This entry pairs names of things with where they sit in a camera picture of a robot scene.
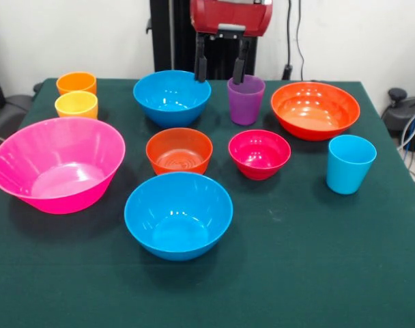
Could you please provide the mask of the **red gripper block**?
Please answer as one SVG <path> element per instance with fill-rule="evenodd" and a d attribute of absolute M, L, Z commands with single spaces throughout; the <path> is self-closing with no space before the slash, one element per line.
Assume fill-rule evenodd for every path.
<path fill-rule="evenodd" d="M 272 18 L 271 1 L 191 1 L 190 19 L 196 31 L 195 79 L 207 79 L 205 34 L 237 33 L 245 37 L 259 37 L 266 32 Z M 235 59 L 233 83 L 244 82 L 250 41 L 240 38 L 240 49 Z"/>

